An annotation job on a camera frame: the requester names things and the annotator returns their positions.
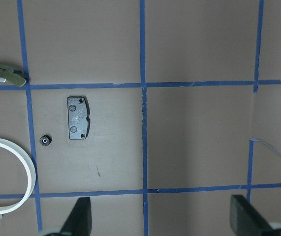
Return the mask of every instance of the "green metal part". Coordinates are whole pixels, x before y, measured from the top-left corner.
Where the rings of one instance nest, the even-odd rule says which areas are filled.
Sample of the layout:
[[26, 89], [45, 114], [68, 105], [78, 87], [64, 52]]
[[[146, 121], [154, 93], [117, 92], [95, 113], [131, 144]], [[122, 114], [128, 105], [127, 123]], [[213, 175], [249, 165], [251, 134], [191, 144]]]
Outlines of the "green metal part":
[[21, 87], [26, 83], [23, 72], [13, 66], [0, 64], [0, 78], [6, 79], [14, 85]]

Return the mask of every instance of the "white semicircular bracket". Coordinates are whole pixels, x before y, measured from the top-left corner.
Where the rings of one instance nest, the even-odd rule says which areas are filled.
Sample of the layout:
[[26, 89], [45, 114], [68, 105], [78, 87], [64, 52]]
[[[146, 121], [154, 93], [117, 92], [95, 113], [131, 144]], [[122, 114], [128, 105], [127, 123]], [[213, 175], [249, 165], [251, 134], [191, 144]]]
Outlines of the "white semicircular bracket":
[[26, 169], [28, 177], [27, 190], [21, 201], [10, 206], [0, 206], [1, 219], [3, 214], [7, 214], [16, 210], [29, 198], [35, 186], [36, 174], [34, 164], [31, 158], [21, 147], [6, 139], [0, 139], [0, 147], [8, 150], [21, 161], [23, 167]]

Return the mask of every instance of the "dark mark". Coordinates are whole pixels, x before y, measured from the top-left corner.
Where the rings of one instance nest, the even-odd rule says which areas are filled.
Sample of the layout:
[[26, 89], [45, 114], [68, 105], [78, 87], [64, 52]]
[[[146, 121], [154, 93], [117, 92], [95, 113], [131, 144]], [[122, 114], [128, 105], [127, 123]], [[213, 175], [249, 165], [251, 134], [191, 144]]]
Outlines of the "dark mark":
[[99, 168], [96, 166], [96, 170], [97, 170], [97, 175], [100, 177], [100, 172], [99, 172]]

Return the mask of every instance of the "blue thread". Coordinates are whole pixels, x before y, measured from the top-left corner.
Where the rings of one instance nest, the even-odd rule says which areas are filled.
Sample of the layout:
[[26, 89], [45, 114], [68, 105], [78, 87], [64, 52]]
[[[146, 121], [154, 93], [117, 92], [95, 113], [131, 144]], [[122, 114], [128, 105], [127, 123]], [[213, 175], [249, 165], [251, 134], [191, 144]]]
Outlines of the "blue thread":
[[[21, 44], [23, 71], [24, 71], [24, 75], [29, 79], [30, 77], [29, 77], [29, 67], [28, 67], [28, 54], [27, 54], [27, 45], [26, 45], [22, 0], [17, 0], [17, 10], [18, 10], [18, 20], [19, 20], [20, 44]], [[35, 170], [36, 170], [36, 182], [35, 182], [35, 187], [34, 187], [34, 195], [35, 195], [37, 228], [38, 228], [38, 231], [41, 231], [42, 230], [42, 214], [41, 214], [39, 184], [38, 184], [37, 167], [36, 167], [36, 151], [35, 151], [35, 139], [34, 139], [34, 125], [33, 125], [33, 111], [32, 111], [32, 96], [31, 96], [31, 89], [30, 89], [30, 79], [27, 81], [27, 83], [25, 85], [25, 90], [26, 90], [26, 96], [27, 96], [27, 111], [28, 111], [29, 135], [30, 135], [30, 145], [31, 145], [31, 158], [34, 162]]]
[[259, 56], [260, 56], [262, 26], [263, 26], [263, 13], [264, 13], [264, 0], [260, 0], [259, 7], [258, 7], [257, 35], [256, 35], [256, 55], [255, 55], [255, 71], [254, 71], [255, 85], [253, 88], [254, 92], [258, 92]]
[[271, 150], [273, 150], [274, 153], [276, 153], [276, 154], [281, 158], [281, 153], [280, 153], [276, 148], [274, 148], [273, 145], [271, 145], [271, 144], [269, 144], [269, 143], [267, 143], [267, 142], [265, 142], [265, 141], [263, 141], [263, 140], [261, 140], [261, 139], [257, 139], [257, 138], [253, 138], [253, 139], [251, 139], [251, 140], [256, 141], [256, 142], [260, 142], [260, 143], [264, 144], [265, 146], [267, 146], [267, 147], [269, 147]]
[[[249, 144], [249, 163], [248, 163], [248, 185], [252, 185], [252, 169], [253, 169], [254, 140], [250, 140]], [[247, 192], [247, 201], [250, 202], [251, 189]]]
[[199, 87], [199, 86], [248, 86], [254, 85], [254, 81], [195, 81], [195, 82], [149, 82], [148, 88], [154, 87]]

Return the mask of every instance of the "white c-shaped clip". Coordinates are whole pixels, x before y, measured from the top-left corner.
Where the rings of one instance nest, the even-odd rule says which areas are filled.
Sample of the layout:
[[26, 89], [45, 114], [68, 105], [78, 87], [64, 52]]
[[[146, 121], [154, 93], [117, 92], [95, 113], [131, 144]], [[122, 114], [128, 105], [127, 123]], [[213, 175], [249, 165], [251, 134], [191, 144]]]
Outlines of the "white c-shaped clip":
[[0, 147], [13, 153], [21, 161], [22, 165], [26, 169], [27, 177], [28, 177], [27, 190], [21, 201], [10, 206], [0, 206], [0, 219], [1, 219], [3, 214], [10, 213], [16, 210], [29, 198], [35, 186], [36, 174], [35, 174], [34, 164], [31, 158], [21, 147], [6, 139], [0, 139]]

